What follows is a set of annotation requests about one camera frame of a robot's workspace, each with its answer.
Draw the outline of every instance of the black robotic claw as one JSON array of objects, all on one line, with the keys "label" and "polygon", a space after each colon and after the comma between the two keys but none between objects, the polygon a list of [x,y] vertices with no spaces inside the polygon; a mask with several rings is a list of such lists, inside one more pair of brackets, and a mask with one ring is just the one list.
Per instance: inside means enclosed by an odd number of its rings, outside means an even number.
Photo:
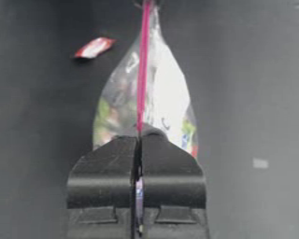
[{"label": "black robotic claw", "polygon": [[87,154],[67,186],[68,239],[210,238],[202,169],[158,132]]}]

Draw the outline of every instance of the black surface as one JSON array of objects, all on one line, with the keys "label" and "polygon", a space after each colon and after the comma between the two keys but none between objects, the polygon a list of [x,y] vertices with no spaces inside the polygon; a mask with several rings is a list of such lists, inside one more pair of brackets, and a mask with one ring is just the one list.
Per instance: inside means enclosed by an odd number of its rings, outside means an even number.
[{"label": "black surface", "polygon": [[[199,122],[214,239],[299,238],[299,6],[166,0]],[[103,84],[139,33],[130,0],[0,0],[0,239],[65,236],[65,180]],[[69,56],[93,37],[118,45]],[[253,158],[269,169],[253,168]]]}]

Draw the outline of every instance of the plastic bag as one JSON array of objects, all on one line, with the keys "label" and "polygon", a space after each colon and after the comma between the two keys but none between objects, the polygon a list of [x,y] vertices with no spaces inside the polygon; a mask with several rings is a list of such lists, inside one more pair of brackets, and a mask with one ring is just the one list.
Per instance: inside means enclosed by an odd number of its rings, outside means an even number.
[{"label": "plastic bag", "polygon": [[[160,129],[168,140],[196,157],[196,118],[186,78],[159,27],[152,4],[148,22],[147,83],[142,120]],[[138,134],[138,78],[140,37],[136,39],[103,89],[93,124],[93,148],[118,135]]]}]

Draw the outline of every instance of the pink zipper seal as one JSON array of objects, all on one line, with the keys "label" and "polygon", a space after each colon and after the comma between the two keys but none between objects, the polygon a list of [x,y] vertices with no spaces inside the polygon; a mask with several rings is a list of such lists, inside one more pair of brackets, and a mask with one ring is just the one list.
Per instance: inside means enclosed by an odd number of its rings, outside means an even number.
[{"label": "pink zipper seal", "polygon": [[146,103],[147,87],[147,60],[148,60],[148,39],[150,39],[150,16],[152,0],[143,0],[143,17],[142,17],[142,39],[140,39],[140,69],[138,77],[138,131],[142,133],[143,115]]}]

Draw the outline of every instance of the candy wrapper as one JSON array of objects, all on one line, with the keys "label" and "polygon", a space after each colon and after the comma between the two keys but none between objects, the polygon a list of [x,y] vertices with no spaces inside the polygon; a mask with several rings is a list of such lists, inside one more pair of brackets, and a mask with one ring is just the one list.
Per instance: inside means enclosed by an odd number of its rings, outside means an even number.
[{"label": "candy wrapper", "polygon": [[[186,78],[159,27],[159,9],[151,5],[148,18],[147,82],[142,121],[160,129],[168,140],[196,157],[196,118]],[[118,135],[136,132],[138,79],[142,37],[122,59],[105,83],[93,124],[93,147]]]},{"label": "candy wrapper", "polygon": [[115,40],[107,37],[99,37],[89,41],[75,53],[75,58],[93,59],[103,52],[112,48]]}]

